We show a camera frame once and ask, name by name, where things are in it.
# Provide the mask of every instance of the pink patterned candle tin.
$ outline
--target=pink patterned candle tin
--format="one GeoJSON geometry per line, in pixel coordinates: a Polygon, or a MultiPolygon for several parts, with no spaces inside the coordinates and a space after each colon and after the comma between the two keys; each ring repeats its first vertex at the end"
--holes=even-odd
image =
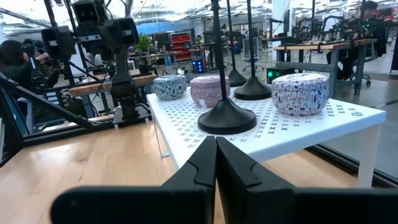
{"type": "MultiPolygon", "coordinates": [[[[226,94],[229,96],[229,78],[225,77],[226,94]]],[[[211,108],[216,106],[221,99],[221,85],[219,75],[204,75],[194,78],[189,82],[192,100],[201,107],[211,108]]]]}
{"type": "Polygon", "coordinates": [[[272,101],[279,112],[310,116],[321,112],[329,100],[329,78],[312,73],[284,75],[272,81],[272,101]]]}

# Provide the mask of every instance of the floor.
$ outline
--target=floor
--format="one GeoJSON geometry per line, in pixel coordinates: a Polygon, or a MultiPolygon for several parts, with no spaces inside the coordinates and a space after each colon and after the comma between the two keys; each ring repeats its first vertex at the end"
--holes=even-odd
{"type": "MultiPolygon", "coordinates": [[[[342,89],[336,90],[336,99],[342,100],[350,103],[355,103],[363,106],[375,107],[380,110],[387,111],[387,120],[382,125],[380,140],[379,140],[379,151],[377,154],[376,168],[398,178],[398,166],[395,163],[395,158],[398,156],[398,150],[396,145],[398,145],[398,138],[396,138],[396,133],[398,133],[398,116],[396,115],[398,110],[398,80],[397,72],[393,72],[390,75],[390,67],[392,62],[392,55],[394,49],[394,43],[391,46],[387,46],[387,54],[383,55],[372,62],[365,64],[365,73],[371,74],[377,80],[372,79],[372,84],[370,87],[366,87],[366,82],[363,81],[363,86],[361,89],[361,94],[359,96],[353,95],[353,86],[346,86],[342,89]]],[[[257,65],[262,65],[266,67],[274,66],[272,62],[271,51],[268,52],[268,57],[266,52],[261,51],[262,59],[256,62],[257,65]]],[[[292,61],[298,60],[298,53],[292,52],[292,61]]],[[[225,62],[231,62],[231,56],[227,55],[224,58],[225,62]]],[[[313,54],[313,63],[326,63],[326,56],[324,54],[313,54]]],[[[181,66],[189,66],[188,63],[182,64],[181,66]]],[[[231,66],[227,65],[226,74],[228,75],[231,71],[231,66]]],[[[245,72],[242,69],[249,65],[247,62],[242,60],[241,55],[236,55],[236,68],[245,76],[251,75],[251,69],[248,68],[245,72]]],[[[159,68],[158,73],[161,74],[162,71],[166,70],[168,73],[176,73],[176,69],[170,68],[159,68]]],[[[266,79],[266,69],[257,69],[256,76],[261,80],[266,79]]],[[[58,85],[64,85],[65,80],[61,80],[58,85]]],[[[100,97],[90,96],[95,108],[100,111],[103,110],[103,103],[100,97]]],[[[109,94],[106,96],[108,105],[112,108],[111,97],[109,94]]],[[[342,138],[334,139],[332,141],[324,142],[324,145],[336,149],[337,151],[343,152],[346,155],[359,160],[359,144],[361,143],[361,137],[359,133],[350,134],[342,138]]]]}
{"type": "MultiPolygon", "coordinates": [[[[353,187],[356,179],[299,151],[263,165],[299,187],[353,187]]],[[[50,223],[54,198],[77,185],[161,185],[175,168],[160,158],[152,123],[26,148],[0,169],[1,223],[50,223]]],[[[215,223],[224,223],[216,196],[215,223]]]]}

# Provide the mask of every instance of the white pegboard table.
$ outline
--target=white pegboard table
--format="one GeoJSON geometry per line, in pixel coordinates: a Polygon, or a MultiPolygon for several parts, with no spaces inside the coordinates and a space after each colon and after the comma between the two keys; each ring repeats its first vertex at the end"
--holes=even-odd
{"type": "MultiPolygon", "coordinates": [[[[386,112],[329,100],[322,113],[296,117],[279,113],[271,99],[244,101],[231,99],[240,107],[257,115],[257,125],[249,131],[225,137],[258,162],[264,162],[345,134],[364,130],[363,158],[359,166],[358,186],[371,185],[379,140],[379,125],[386,112]]],[[[168,152],[177,168],[181,168],[208,134],[197,125],[198,117],[209,109],[194,104],[188,88],[179,100],[161,101],[155,94],[147,96],[155,127],[159,128],[168,152]]]]}

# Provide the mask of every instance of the black stand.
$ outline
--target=black stand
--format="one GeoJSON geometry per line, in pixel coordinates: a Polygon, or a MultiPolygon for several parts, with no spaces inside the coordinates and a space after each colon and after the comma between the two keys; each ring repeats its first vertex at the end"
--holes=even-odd
{"type": "Polygon", "coordinates": [[[220,18],[218,0],[211,0],[214,15],[214,32],[216,40],[216,58],[220,63],[220,82],[222,99],[208,112],[200,115],[198,126],[210,134],[237,134],[242,133],[257,124],[256,114],[250,110],[242,109],[226,96],[226,82],[221,48],[220,18]]]}
{"type": "Polygon", "coordinates": [[[229,0],[226,0],[226,5],[228,9],[228,23],[229,23],[229,42],[231,45],[231,57],[232,57],[232,71],[229,73],[229,85],[241,86],[246,83],[247,78],[241,75],[235,66],[235,52],[234,52],[234,42],[233,42],[233,32],[232,32],[232,19],[231,19],[231,5],[229,0]]]}
{"type": "Polygon", "coordinates": [[[235,98],[240,100],[262,100],[271,97],[272,88],[268,85],[263,85],[256,76],[256,66],[254,65],[253,28],[251,22],[250,0],[248,0],[248,23],[251,78],[249,78],[249,80],[243,86],[235,90],[234,96],[235,98]]]}

